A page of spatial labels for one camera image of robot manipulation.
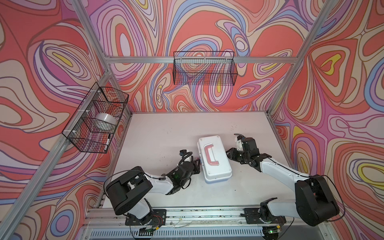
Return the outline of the white blue plastic tool box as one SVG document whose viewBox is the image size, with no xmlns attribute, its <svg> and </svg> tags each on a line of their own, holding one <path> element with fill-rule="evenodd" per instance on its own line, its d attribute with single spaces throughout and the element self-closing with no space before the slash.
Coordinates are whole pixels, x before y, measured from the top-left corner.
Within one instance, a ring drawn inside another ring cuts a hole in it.
<svg viewBox="0 0 384 240">
<path fill-rule="evenodd" d="M 232 168 L 220 136 L 200 138 L 197 145 L 207 184 L 227 181 L 232 177 Z"/>
</svg>

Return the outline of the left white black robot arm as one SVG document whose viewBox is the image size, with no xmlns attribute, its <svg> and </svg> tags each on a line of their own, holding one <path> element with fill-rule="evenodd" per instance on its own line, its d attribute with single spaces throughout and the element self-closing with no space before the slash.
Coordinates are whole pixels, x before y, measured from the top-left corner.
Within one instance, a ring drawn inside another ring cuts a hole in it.
<svg viewBox="0 0 384 240">
<path fill-rule="evenodd" d="M 126 216 L 126 224 L 151 225 L 159 228 L 166 223 L 166 210 L 153 210 L 146 199 L 149 193 L 174 195 L 188 188 L 193 175 L 200 174 L 201 159 L 194 158 L 187 150 L 180 151 L 181 160 L 167 174 L 151 175 L 137 166 L 120 171 L 117 178 L 110 176 L 103 183 L 103 190 L 117 216 Z"/>
</svg>

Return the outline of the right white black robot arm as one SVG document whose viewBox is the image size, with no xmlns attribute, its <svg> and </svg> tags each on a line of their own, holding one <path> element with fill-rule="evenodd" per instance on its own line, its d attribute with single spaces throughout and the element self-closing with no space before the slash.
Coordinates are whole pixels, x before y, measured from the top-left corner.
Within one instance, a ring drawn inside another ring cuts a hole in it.
<svg viewBox="0 0 384 240">
<path fill-rule="evenodd" d="M 270 198 L 260 203 L 259 219 L 271 223 L 278 217 L 300 218 L 315 227 L 325 221 L 335 222 L 341 216 L 339 205 L 325 176 L 308 175 L 287 167 L 269 154 L 262 154 L 254 138 L 236 134 L 235 148 L 227 150 L 227 157 L 241 165 L 248 165 L 269 175 L 291 189 L 293 200 Z"/>
</svg>

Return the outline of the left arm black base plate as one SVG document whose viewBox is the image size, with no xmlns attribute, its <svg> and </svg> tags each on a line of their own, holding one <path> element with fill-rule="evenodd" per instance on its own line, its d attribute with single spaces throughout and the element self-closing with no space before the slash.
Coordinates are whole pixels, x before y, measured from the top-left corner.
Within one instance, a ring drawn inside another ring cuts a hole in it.
<svg viewBox="0 0 384 240">
<path fill-rule="evenodd" d="M 128 214 L 126 216 L 126 226 L 150 226 L 161 227 L 166 223 L 167 210 L 166 209 L 155 209 L 146 215 L 144 218 L 139 220 L 134 215 Z"/>
</svg>

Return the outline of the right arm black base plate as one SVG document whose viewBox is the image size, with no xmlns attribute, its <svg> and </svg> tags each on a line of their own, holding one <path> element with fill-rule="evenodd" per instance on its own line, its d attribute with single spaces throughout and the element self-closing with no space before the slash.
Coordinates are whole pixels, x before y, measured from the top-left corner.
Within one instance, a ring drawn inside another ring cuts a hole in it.
<svg viewBox="0 0 384 240">
<path fill-rule="evenodd" d="M 261 211 L 259 208 L 245 208 L 244 212 L 240 214 L 241 217 L 246 219 L 246 223 L 252 224 L 267 224 L 267 225 L 284 225 L 287 223 L 285 217 L 267 216 L 265 220 L 262 219 Z"/>
</svg>

